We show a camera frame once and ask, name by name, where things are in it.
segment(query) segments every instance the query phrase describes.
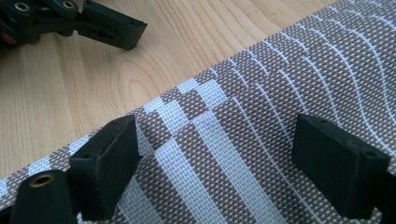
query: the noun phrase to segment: white stripe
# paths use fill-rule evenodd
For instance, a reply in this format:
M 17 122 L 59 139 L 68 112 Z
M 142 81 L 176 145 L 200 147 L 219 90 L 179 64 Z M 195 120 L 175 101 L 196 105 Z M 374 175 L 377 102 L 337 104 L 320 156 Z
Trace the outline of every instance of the white stripe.
M 357 97 L 358 97 L 359 110 L 360 110 L 360 112 L 361 112 L 361 116 L 363 117 L 364 124 L 367 126 L 367 128 L 368 128 L 369 131 L 370 131 L 370 133 L 372 133 L 373 137 L 374 137 L 374 138 L 375 138 L 375 139 L 376 139 L 376 140 L 377 140 L 377 141 L 378 141 L 378 142 L 379 142 L 379 143 L 380 143 L 380 144 L 381 144 L 392 156 L 396 156 L 396 152 L 392 151 L 392 150 L 389 148 L 388 144 L 385 144 L 385 143 L 382 141 L 382 138 L 380 138 L 380 137 L 378 136 L 378 134 L 376 133 L 376 131 L 374 131 L 372 125 L 370 124 L 369 120 L 366 118 L 366 113 L 364 112 L 364 109 L 363 109 L 363 102 L 362 102 L 362 99 L 361 99 L 361 92 L 360 92 L 360 90 L 359 90 L 358 80 L 356 79 L 355 71 L 353 71 L 352 66 L 351 66 L 351 65 L 349 64 L 349 62 L 347 61 L 347 57 L 344 56 L 344 54 L 343 54 L 335 45 L 331 45 L 331 44 L 328 44 L 328 43 L 325 43 L 325 45 L 329 46 L 331 49 L 333 49 L 333 50 L 338 54 L 338 56 L 341 57 L 341 59 L 343 60 L 344 64 L 346 65 L 346 68 L 347 68 L 348 71 L 349 71 L 349 74 L 350 74 L 351 77 L 352 77 L 353 84 L 354 84 L 354 87 L 355 87 L 355 90 L 356 90 L 356 95 L 357 95 Z
M 155 158 L 198 223 L 225 223 L 174 138 L 156 151 Z
M 50 170 L 50 156 L 46 156 L 30 164 L 28 167 L 28 175 L 35 175 L 48 170 Z
M 312 216 L 317 220 L 317 222 L 319 223 L 323 223 L 320 218 L 318 217 L 318 215 L 312 210 L 312 208 L 308 205 L 308 203 L 306 203 L 305 199 L 300 195 L 300 193 L 297 191 L 297 189 L 290 183 L 290 181 L 286 178 L 286 176 L 283 174 L 282 170 L 279 168 L 279 166 L 277 165 L 276 161 L 274 161 L 272 155 L 268 152 L 268 149 L 265 147 L 264 142 L 261 140 L 258 132 L 256 131 L 256 129 L 254 128 L 253 124 L 251 123 L 248 115 L 246 114 L 244 108 L 241 106 L 241 104 L 238 102 L 238 100 L 233 97 L 233 100 L 236 102 L 236 104 L 238 105 L 239 109 L 241 110 L 242 114 L 244 115 L 249 128 L 251 129 L 251 131 L 253 131 L 257 141 L 259 142 L 261 148 L 264 150 L 265 154 L 268 156 L 270 162 L 274 165 L 274 167 L 276 168 L 277 172 L 280 174 L 280 176 L 282 176 L 282 179 L 286 182 L 287 185 L 289 185 L 289 187 L 291 188 L 291 190 L 294 192 L 294 194 L 300 199 L 300 201 L 303 203 L 303 205 L 306 207 L 306 209 L 312 214 Z
M 145 223 L 163 223 L 135 177 L 125 188 L 118 206 L 128 223 L 141 223 L 143 220 Z
M 332 98 L 332 92 L 329 89 L 329 85 L 326 83 L 326 80 L 324 79 L 324 76 L 320 73 L 320 69 L 317 68 L 317 66 L 315 65 L 314 62 L 312 62 L 311 60 L 309 60 L 309 58 L 304 57 L 304 59 L 309 63 L 309 65 L 311 65 L 311 67 L 315 70 L 315 73 L 318 75 L 320 81 L 322 82 L 324 89 L 327 92 L 327 95 L 329 96 L 330 99 L 330 104 L 332 105 L 332 111 L 334 112 L 335 115 L 335 119 L 337 120 L 337 125 L 340 128 L 343 128 L 343 123 L 341 122 L 339 116 L 338 116 L 338 111 L 337 111 L 337 107 L 335 105 L 334 99 Z
M 187 119 L 186 114 L 176 100 L 157 108 L 157 112 L 171 134 L 178 133 L 189 122 L 189 119 Z
M 293 91 L 296 94 L 298 100 L 300 101 L 301 106 L 303 107 L 304 113 L 308 114 L 308 110 L 306 109 L 303 97 L 301 96 L 301 94 L 298 91 L 297 87 L 294 85 L 293 81 L 290 79 L 289 74 L 286 74 L 283 70 L 279 70 L 279 73 L 282 74 L 283 77 L 285 77 L 285 79 L 289 82 L 289 85 L 291 85 L 291 88 L 293 89 Z
M 192 91 L 197 87 L 199 87 L 199 84 L 193 77 L 177 86 L 181 94 L 186 94 L 187 92 Z
M 192 122 L 216 162 L 258 223 L 286 223 L 236 151 L 213 112 L 206 112 Z
M 268 96 L 267 92 L 264 90 L 264 88 L 256 83 L 256 86 L 259 88 L 259 90 L 262 92 L 262 95 L 265 97 L 267 100 L 268 105 L 271 107 L 271 109 L 274 111 L 275 117 L 277 119 L 277 123 L 279 124 L 280 128 L 283 131 L 283 134 L 285 134 L 286 139 L 288 140 L 288 143 L 290 146 L 293 144 L 293 140 L 291 139 L 291 133 L 288 132 L 288 130 L 285 127 L 285 124 L 283 124 L 282 118 L 280 117 L 279 113 L 277 112 L 274 104 L 272 103 L 271 98 Z
M 143 134 L 142 130 L 136 123 L 137 144 L 139 146 L 139 155 L 148 156 L 154 154 L 154 148 L 147 137 Z
M 0 198 L 8 194 L 7 190 L 7 177 L 0 179 Z
M 224 91 L 213 79 L 202 84 L 196 90 L 209 109 L 214 109 L 216 106 L 221 105 L 227 100 L 227 96 Z
M 87 134 L 85 136 L 80 137 L 78 140 L 69 144 L 69 153 L 71 156 L 75 154 L 84 144 L 86 144 L 90 140 L 90 136 Z
M 144 105 L 143 108 L 145 109 L 146 113 L 149 114 L 162 105 L 163 105 L 163 99 L 161 99 L 161 96 L 158 96 L 157 98 L 153 99 L 152 101 Z
M 248 87 L 248 83 L 247 83 L 247 81 L 245 80 L 244 76 L 242 76 L 242 75 L 238 72 L 238 70 L 236 70 L 235 68 L 232 68 L 231 70 L 233 70 L 233 71 L 236 73 L 236 75 L 242 80 L 242 82 L 244 83 L 244 86 L 245 86 L 245 87 Z

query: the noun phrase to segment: woven fabric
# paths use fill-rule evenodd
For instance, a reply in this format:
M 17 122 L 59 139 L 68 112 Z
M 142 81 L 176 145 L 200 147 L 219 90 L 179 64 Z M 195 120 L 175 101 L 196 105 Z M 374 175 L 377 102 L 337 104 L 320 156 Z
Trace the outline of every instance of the woven fabric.
M 144 159 L 108 222 L 379 222 L 339 217 L 290 151 L 305 113 L 391 155 L 396 174 L 395 39 L 396 1 L 341 0 L 132 111 Z M 0 180 L 0 209 L 94 134 Z

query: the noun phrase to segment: textilene fabric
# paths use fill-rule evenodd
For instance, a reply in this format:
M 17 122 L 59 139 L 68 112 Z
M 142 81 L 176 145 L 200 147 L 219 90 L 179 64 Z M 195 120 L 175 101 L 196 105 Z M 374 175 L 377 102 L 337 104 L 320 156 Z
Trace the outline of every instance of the textilene fabric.
M 396 174 L 395 39 L 396 1 L 341 0 L 132 111 L 145 157 L 108 222 L 379 222 L 339 217 L 290 151 L 297 114 L 319 116 L 391 155 Z M 0 209 L 94 133 L 0 180 Z

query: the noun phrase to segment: wood grain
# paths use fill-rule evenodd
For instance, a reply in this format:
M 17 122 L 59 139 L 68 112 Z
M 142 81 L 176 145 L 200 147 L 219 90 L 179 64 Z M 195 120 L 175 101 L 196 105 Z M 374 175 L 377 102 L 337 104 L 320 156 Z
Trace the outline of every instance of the wood grain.
M 77 34 L 0 46 L 0 178 L 335 0 L 97 2 L 148 23 L 135 49 Z

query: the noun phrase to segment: white wavy line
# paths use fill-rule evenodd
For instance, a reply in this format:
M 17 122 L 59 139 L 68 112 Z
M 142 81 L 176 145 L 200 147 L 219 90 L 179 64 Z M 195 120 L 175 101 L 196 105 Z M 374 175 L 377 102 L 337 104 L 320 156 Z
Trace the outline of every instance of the white wavy line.
M 285 137 L 288 140 L 288 143 L 290 146 L 293 145 L 293 140 L 291 139 L 291 133 L 288 132 L 288 130 L 286 129 L 286 126 L 283 124 L 282 118 L 280 117 L 279 113 L 276 110 L 276 107 L 274 106 L 274 104 L 272 103 L 271 98 L 268 96 L 268 93 L 264 90 L 264 88 L 262 87 L 262 85 L 256 83 L 257 88 L 259 88 L 259 90 L 262 92 L 262 95 L 265 97 L 265 99 L 267 100 L 268 105 L 271 107 L 271 109 L 274 111 L 277 123 L 280 125 L 280 128 L 283 131 L 283 134 L 285 134 Z
M 262 71 L 264 71 L 265 75 L 269 75 L 270 73 L 268 72 L 267 68 L 264 66 L 264 64 L 262 64 L 259 60 L 257 60 L 256 55 L 251 52 L 249 49 L 245 49 L 245 51 L 247 51 L 250 55 L 251 55 L 251 60 L 253 60 L 254 62 L 256 62 L 256 64 L 259 65 L 259 67 L 262 69 Z
M 277 165 L 276 161 L 274 160 L 272 155 L 268 152 L 268 149 L 265 147 L 264 142 L 260 139 L 260 135 L 257 132 L 257 130 L 254 128 L 253 123 L 250 121 L 247 113 L 245 112 L 245 109 L 241 106 L 241 104 L 236 99 L 236 97 L 233 97 L 233 100 L 238 105 L 239 109 L 241 110 L 243 116 L 245 117 L 245 119 L 246 119 L 246 121 L 248 123 L 249 128 L 254 133 L 254 136 L 256 137 L 257 141 L 259 142 L 260 147 L 263 149 L 264 153 L 267 155 L 267 157 L 270 160 L 270 162 L 274 165 L 274 167 L 276 168 L 277 172 L 280 174 L 282 179 L 286 182 L 286 184 L 290 187 L 290 189 L 294 192 L 294 194 L 300 199 L 300 201 L 303 203 L 303 205 L 306 207 L 306 209 L 312 214 L 312 216 L 317 220 L 317 222 L 323 223 L 322 220 L 320 220 L 320 218 L 318 217 L 318 215 L 312 210 L 312 208 L 309 206 L 309 204 L 305 201 L 303 196 L 300 195 L 298 190 L 290 183 L 290 181 L 285 176 L 285 174 L 283 174 L 282 169 L 279 168 L 279 166 Z
M 389 146 L 387 144 L 385 144 L 382 139 L 377 135 L 377 133 L 373 130 L 373 127 L 371 126 L 371 124 L 369 123 L 369 120 L 366 118 L 366 114 L 364 112 L 363 109 L 363 105 L 362 105 L 362 100 L 361 100 L 361 93 L 359 91 L 359 84 L 358 84 L 358 80 L 356 79 L 356 74 L 353 71 L 351 65 L 348 63 L 346 56 L 343 55 L 343 53 L 335 46 L 335 45 L 331 45 L 329 43 L 325 43 L 325 45 L 329 46 L 331 49 L 333 49 L 340 57 L 341 59 L 344 61 L 346 68 L 349 71 L 349 74 L 352 77 L 353 80 L 353 84 L 355 86 L 355 90 L 356 90 L 356 94 L 358 96 L 358 105 L 359 105 L 359 109 L 361 111 L 361 115 L 363 117 L 364 120 L 364 124 L 367 126 L 367 128 L 369 129 L 370 133 L 372 133 L 372 135 L 375 137 L 375 139 L 393 156 L 396 156 L 396 153 L 393 152 Z
M 291 87 L 293 88 L 294 93 L 296 94 L 298 100 L 300 101 L 301 106 L 303 107 L 304 113 L 308 114 L 308 110 L 306 109 L 305 102 L 303 97 L 301 96 L 300 92 L 298 91 L 297 87 L 294 85 L 293 81 L 290 79 L 289 74 L 286 74 L 282 69 L 279 70 L 279 73 L 282 74 L 285 79 L 289 82 Z
M 346 10 L 344 10 L 344 11 L 345 11 L 345 12 L 352 13 L 352 14 L 357 15 L 357 16 L 359 16 L 360 18 L 364 19 L 364 16 L 361 15 L 361 13 L 359 13 L 359 12 L 353 10 L 353 9 L 346 9 Z
M 304 57 L 304 60 L 306 60 L 309 63 L 309 65 L 311 65 L 311 67 L 318 74 L 318 77 L 319 77 L 320 81 L 323 83 L 324 89 L 326 90 L 327 95 L 329 96 L 330 104 L 332 105 L 332 111 L 334 112 L 335 119 L 337 121 L 337 125 L 340 128 L 343 128 L 343 123 L 341 122 L 341 120 L 340 120 L 340 118 L 338 116 L 337 107 L 335 105 L 334 99 L 332 98 L 332 92 L 330 91 L 329 85 L 326 83 L 326 80 L 324 79 L 324 76 L 320 73 L 320 69 L 318 69 L 317 66 L 315 65 L 315 63 L 312 62 L 311 60 L 309 60 L 309 58 Z
M 347 27 L 343 23 L 341 23 L 340 21 L 336 21 L 335 19 L 329 19 L 327 21 L 332 21 L 335 24 L 339 25 L 341 28 L 347 29 Z
M 318 21 L 323 21 L 323 19 L 318 15 L 312 15 L 311 17 L 317 19 Z
M 304 49 L 305 52 L 309 52 L 309 49 L 300 40 L 298 40 L 292 36 L 289 36 L 283 32 L 280 32 L 280 34 L 285 36 L 287 39 L 292 40 L 292 41 L 296 42 L 297 44 L 299 44 Z
M 269 76 L 270 73 L 268 72 L 267 68 L 264 66 L 264 64 L 262 64 L 259 60 L 257 60 L 256 58 L 252 58 L 252 60 L 254 62 L 256 62 L 256 64 L 259 65 L 259 67 L 262 69 L 262 71 L 264 71 L 265 75 Z
M 303 26 L 303 25 L 300 24 L 300 23 L 296 23 L 295 25 L 301 27 L 303 30 L 306 30 L 305 26 Z
M 237 66 L 236 62 L 234 62 L 231 58 L 228 58 L 227 60 L 230 61 L 233 64 L 233 66 L 235 67 Z
M 313 28 L 309 28 L 308 30 L 309 30 L 309 31 L 312 31 L 312 32 L 314 32 L 314 33 L 316 33 L 316 34 L 318 34 L 318 35 L 320 35 L 320 37 L 322 37 L 324 40 L 329 41 L 329 40 L 327 39 L 326 35 L 324 35 L 323 33 L 321 33 L 319 30 L 316 30 L 316 29 L 313 29 Z
M 381 5 L 381 4 L 379 4 L 379 3 L 377 3 L 376 1 L 365 1 L 365 0 L 363 0 L 362 2 L 365 2 L 365 3 L 369 3 L 369 4 L 372 4 L 372 5 L 375 5 L 376 7 L 382 7 L 382 5 Z
M 370 50 L 373 52 L 376 60 L 378 61 L 378 66 L 379 69 L 381 70 L 381 79 L 382 79 L 382 93 L 384 95 L 384 101 L 385 101 L 385 108 L 387 109 L 388 114 L 390 115 L 390 119 L 393 121 L 393 123 L 396 126 L 396 118 L 395 116 L 392 114 L 391 110 L 390 110 L 390 106 L 389 106 L 389 101 L 388 101 L 388 95 L 387 95 L 387 76 L 385 74 L 385 70 L 384 70 L 384 66 L 382 65 L 382 61 L 379 58 L 379 54 L 378 52 L 375 50 L 375 46 L 370 42 L 370 40 L 368 38 L 366 38 L 363 34 L 355 31 L 355 30 L 349 30 L 350 32 L 352 32 L 353 34 L 357 35 L 358 37 L 360 37 L 362 40 L 364 40 L 364 42 L 366 42 L 366 44 L 370 47 Z
M 231 70 L 233 70 L 233 71 L 236 73 L 236 75 L 239 76 L 239 78 L 240 78 L 240 79 L 242 80 L 242 82 L 244 83 L 245 87 L 248 87 L 248 83 L 247 83 L 247 81 L 245 80 L 244 76 L 242 76 L 242 75 L 238 72 L 238 70 L 236 70 L 235 68 L 232 68 Z
M 335 11 L 336 13 L 340 12 L 337 8 L 335 8 L 335 7 L 333 7 L 333 6 L 329 6 L 329 7 L 327 7 L 327 8 L 329 8 L 329 9 Z
M 216 72 L 216 70 L 215 70 L 214 68 L 210 67 L 209 70 L 210 70 L 216 77 L 219 76 L 218 72 Z
M 272 44 L 268 43 L 267 41 L 262 41 L 264 44 L 266 44 L 271 50 L 275 51 L 276 53 L 278 53 L 280 55 L 280 57 L 282 57 L 282 59 L 284 61 L 286 61 L 286 63 L 289 63 L 288 57 L 286 57 L 279 49 L 274 48 L 274 46 L 272 46 Z
M 382 21 L 382 22 L 386 23 L 388 26 L 390 26 L 390 28 L 392 28 L 392 30 L 396 30 L 396 26 L 393 25 L 391 21 L 386 20 L 384 17 L 370 16 L 369 18 L 375 18 L 379 21 Z
M 244 49 L 244 51 L 246 51 L 248 54 L 250 54 L 251 57 L 256 58 L 256 55 L 253 52 L 251 52 L 250 49 Z

